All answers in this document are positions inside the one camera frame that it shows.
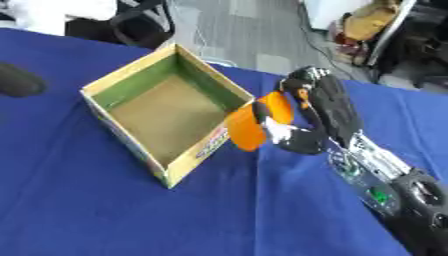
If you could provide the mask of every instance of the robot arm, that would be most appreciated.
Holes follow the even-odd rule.
[[[274,144],[301,154],[327,150],[336,172],[410,252],[448,255],[447,189],[364,135],[335,76],[307,67],[291,73],[276,89],[293,96],[313,129],[276,123],[262,104],[254,104],[257,121]]]

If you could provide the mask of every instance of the cardboard box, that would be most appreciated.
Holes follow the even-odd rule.
[[[81,93],[168,188],[227,141],[227,114],[254,100],[179,45],[136,60]]]

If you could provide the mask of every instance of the blue fabric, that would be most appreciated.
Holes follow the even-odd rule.
[[[38,97],[0,99],[0,255],[408,255],[324,154],[228,142],[163,188],[78,93],[146,50],[3,29],[0,51],[49,84]],[[256,96],[278,79],[217,68]],[[369,137],[448,181],[447,97],[346,87]]]

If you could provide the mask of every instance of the gray floor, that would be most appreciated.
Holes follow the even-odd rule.
[[[297,0],[171,0],[170,6],[177,25],[172,41],[205,60],[226,60],[229,65],[283,75],[314,65],[349,79],[307,43],[306,36],[328,53],[325,36],[310,31],[304,8]],[[368,82],[360,69],[335,63],[356,80]],[[412,69],[404,65],[381,83],[415,90],[408,79],[410,72]],[[424,90],[448,93],[437,86]]]

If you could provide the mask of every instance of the cable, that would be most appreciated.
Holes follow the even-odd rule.
[[[327,60],[328,62],[331,64],[331,66],[333,66],[335,69],[341,71],[344,75],[347,76],[348,79],[350,80],[356,80],[355,77],[350,74],[349,72],[347,72],[346,70],[342,69],[341,67],[337,66],[334,62],[333,59],[330,58],[324,51],[322,51],[321,49],[319,49],[317,46],[315,46],[312,42],[311,39],[308,36],[308,32],[305,30],[304,28],[304,21],[303,21],[303,16],[306,15],[306,13],[304,13],[304,7],[303,4],[299,5],[299,20],[300,20],[300,30],[302,30],[303,36],[305,37],[305,41],[308,43],[308,46],[311,47],[313,50],[319,52],[320,54],[322,54]]]
[[[178,4],[176,3],[176,0],[171,0],[171,5],[174,7],[174,10],[176,11],[176,14],[177,14],[176,16],[178,18],[180,18],[183,22],[185,22],[185,20],[182,18],[182,15],[178,8]],[[204,36],[202,35],[201,30],[199,29],[199,25],[196,28],[196,33],[198,34],[198,37],[202,42],[202,45],[200,45],[199,46],[200,48],[198,49],[198,55],[200,57],[203,57],[202,55],[204,53],[204,48],[207,47],[207,41],[205,40]]]

